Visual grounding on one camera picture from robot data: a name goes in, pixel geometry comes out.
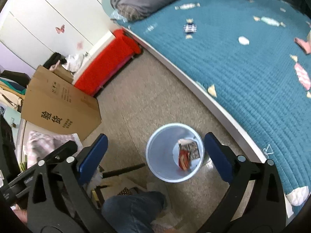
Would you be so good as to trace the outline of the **light blue trash bin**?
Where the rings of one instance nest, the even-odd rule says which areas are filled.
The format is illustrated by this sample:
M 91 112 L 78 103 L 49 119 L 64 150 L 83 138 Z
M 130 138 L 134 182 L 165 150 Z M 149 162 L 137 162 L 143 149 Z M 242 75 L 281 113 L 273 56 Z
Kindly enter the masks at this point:
M 199 158 L 191 160 L 188 170 L 179 167 L 180 139 L 197 143 Z M 166 124 L 158 128 L 149 138 L 145 158 L 151 172 L 160 180 L 180 183 L 193 177 L 206 162 L 207 154 L 201 136 L 191 127 L 181 123 Z

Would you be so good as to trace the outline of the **white plastic bag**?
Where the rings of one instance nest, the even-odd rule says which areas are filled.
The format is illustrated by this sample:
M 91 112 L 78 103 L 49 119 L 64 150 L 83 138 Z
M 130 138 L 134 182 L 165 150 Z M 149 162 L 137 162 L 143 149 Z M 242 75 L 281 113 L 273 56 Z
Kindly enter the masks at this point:
M 76 73 L 82 66 L 85 55 L 83 53 L 68 55 L 65 57 L 66 63 L 62 66 L 71 73 Z

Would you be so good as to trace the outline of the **black clothes pile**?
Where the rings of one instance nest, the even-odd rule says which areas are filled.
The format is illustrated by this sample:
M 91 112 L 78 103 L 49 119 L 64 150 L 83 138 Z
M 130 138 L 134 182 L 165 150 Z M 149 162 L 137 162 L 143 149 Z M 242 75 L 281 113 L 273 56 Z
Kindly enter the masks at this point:
M 51 55 L 51 57 L 43 64 L 43 67 L 46 68 L 46 69 L 50 69 L 52 65 L 55 65 L 58 61 L 60 61 L 60 63 L 63 65 L 63 64 L 66 64 L 66 59 L 65 57 L 60 54 L 60 53 L 53 53 Z

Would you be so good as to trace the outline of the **pink butterfly wall sticker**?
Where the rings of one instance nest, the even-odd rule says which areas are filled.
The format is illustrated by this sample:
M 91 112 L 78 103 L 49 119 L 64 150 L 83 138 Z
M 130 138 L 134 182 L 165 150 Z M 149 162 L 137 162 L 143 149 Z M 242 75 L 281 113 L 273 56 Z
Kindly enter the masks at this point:
M 55 30 L 58 34 L 64 33 L 65 32 L 65 25 L 62 25 L 61 27 L 56 27 Z

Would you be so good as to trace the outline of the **red storage bench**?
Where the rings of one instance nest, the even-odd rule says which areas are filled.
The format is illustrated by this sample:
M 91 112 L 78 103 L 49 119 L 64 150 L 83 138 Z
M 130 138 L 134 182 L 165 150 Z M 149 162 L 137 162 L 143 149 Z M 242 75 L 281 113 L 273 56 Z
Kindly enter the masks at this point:
M 114 39 L 90 62 L 74 86 L 94 96 L 132 57 L 141 53 L 138 43 L 124 30 L 113 32 Z

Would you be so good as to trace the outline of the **brown paper trash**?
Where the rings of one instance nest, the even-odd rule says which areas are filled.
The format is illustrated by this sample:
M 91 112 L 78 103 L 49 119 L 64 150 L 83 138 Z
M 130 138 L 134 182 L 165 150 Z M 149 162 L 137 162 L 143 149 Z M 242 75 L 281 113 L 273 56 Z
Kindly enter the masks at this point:
M 200 158 L 200 152 L 198 144 L 193 139 L 179 139 L 179 152 L 187 153 L 190 160 L 195 160 Z

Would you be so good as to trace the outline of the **hanging jackets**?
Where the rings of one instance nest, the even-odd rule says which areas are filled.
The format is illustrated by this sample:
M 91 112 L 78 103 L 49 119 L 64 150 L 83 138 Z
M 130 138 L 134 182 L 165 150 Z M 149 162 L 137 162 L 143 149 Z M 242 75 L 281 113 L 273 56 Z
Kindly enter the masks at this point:
M 20 113 L 30 80 L 26 73 L 1 72 L 1 104 Z

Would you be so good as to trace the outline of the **person's jeans leg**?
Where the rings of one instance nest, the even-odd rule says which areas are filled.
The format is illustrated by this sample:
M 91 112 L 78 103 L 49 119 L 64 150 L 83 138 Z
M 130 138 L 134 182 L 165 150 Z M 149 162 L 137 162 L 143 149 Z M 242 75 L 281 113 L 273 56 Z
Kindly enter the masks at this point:
M 116 232 L 148 233 L 153 232 L 152 222 L 165 209 L 166 204 L 166 197 L 158 191 L 117 195 L 104 202 L 101 214 Z

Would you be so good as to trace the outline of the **teal candy-print bed mattress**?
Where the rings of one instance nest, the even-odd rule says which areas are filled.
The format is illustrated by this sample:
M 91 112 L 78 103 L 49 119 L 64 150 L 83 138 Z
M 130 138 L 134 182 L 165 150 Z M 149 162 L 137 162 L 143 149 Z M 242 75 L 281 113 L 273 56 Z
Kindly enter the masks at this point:
M 177 0 L 111 18 L 210 95 L 277 165 L 295 208 L 310 195 L 310 19 L 285 0 Z

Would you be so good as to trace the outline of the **red snack wrapper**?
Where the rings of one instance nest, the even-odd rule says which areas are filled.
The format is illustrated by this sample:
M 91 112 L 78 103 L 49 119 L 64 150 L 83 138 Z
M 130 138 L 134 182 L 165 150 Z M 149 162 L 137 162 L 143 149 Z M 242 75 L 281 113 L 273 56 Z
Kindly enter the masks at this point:
M 190 167 L 190 153 L 187 150 L 180 150 L 179 151 L 179 167 L 183 170 L 183 171 L 188 171 L 189 167 Z

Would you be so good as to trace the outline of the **large cardboard box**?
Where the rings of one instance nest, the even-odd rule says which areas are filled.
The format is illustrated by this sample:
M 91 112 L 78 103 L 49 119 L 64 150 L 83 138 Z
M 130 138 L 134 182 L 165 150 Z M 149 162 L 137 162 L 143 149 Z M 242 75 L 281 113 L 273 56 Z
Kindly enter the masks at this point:
M 85 140 L 101 124 L 97 99 L 38 66 L 23 100 L 21 117 L 51 132 Z

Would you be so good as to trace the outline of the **pink checkered round tablecloth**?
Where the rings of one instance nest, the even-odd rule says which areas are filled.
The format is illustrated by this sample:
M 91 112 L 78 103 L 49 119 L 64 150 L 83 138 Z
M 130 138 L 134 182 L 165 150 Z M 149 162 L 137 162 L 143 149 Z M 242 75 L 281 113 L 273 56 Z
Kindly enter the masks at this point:
M 73 141 L 78 150 L 76 156 L 83 148 L 77 134 L 70 135 L 45 135 L 37 131 L 30 131 L 27 138 L 24 135 L 17 135 L 14 138 L 15 153 L 20 171 L 23 173 L 45 156 L 64 145 L 66 142 Z

